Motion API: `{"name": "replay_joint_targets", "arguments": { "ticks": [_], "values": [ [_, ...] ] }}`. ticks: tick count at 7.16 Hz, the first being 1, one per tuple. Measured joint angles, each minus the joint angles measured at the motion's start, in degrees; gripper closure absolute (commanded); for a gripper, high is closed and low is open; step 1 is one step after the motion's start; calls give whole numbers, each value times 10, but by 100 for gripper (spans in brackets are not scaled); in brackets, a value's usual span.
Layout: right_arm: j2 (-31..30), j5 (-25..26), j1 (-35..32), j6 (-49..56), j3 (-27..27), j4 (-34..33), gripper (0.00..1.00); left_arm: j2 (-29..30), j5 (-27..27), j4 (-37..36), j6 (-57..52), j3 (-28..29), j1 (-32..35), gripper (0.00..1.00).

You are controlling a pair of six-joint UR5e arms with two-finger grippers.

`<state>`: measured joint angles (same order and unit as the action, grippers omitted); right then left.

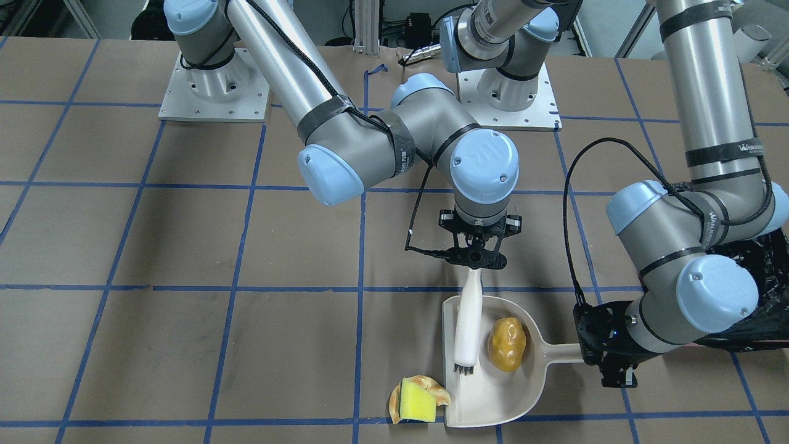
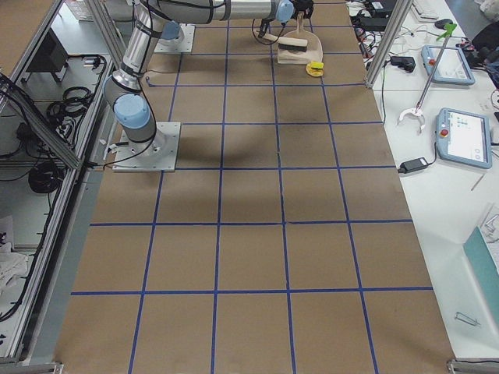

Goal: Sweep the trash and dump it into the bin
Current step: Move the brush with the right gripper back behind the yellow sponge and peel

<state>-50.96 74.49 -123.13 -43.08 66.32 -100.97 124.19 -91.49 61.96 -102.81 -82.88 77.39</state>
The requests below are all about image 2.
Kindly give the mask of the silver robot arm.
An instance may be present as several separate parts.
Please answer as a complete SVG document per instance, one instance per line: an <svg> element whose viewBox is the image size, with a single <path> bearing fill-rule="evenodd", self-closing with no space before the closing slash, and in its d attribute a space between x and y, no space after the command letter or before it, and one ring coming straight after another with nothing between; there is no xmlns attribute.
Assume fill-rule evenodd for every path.
<svg viewBox="0 0 499 374"><path fill-rule="evenodd" d="M267 32L272 21L284 26L299 16L310 18L312 1L157 1L154 3L160 16L167 20L162 37L173 39L180 33L182 23L209 24L230 19L259 19L260 28L256 37L273 43L283 39Z"/></svg>
<svg viewBox="0 0 499 374"><path fill-rule="evenodd" d="M290 1L140 1L125 54L104 85L104 97L126 133L132 155L149 157L161 147L141 80L168 23L209 24L228 19L286 23L294 11Z"/></svg>

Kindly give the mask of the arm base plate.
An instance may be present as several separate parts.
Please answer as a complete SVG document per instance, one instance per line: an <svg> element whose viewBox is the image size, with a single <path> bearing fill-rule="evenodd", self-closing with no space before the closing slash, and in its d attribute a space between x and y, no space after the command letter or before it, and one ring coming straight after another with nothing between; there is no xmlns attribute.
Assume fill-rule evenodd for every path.
<svg viewBox="0 0 499 374"><path fill-rule="evenodd" d="M112 169L117 172L174 171L180 134L180 122L158 122L156 137L152 145L144 150L147 143L131 143L122 130L120 141L127 142L127 145L117 148L117 162Z"/></svg>
<svg viewBox="0 0 499 374"><path fill-rule="evenodd" d="M167 23L154 52L160 54L190 53L196 27L193 24Z"/></svg>

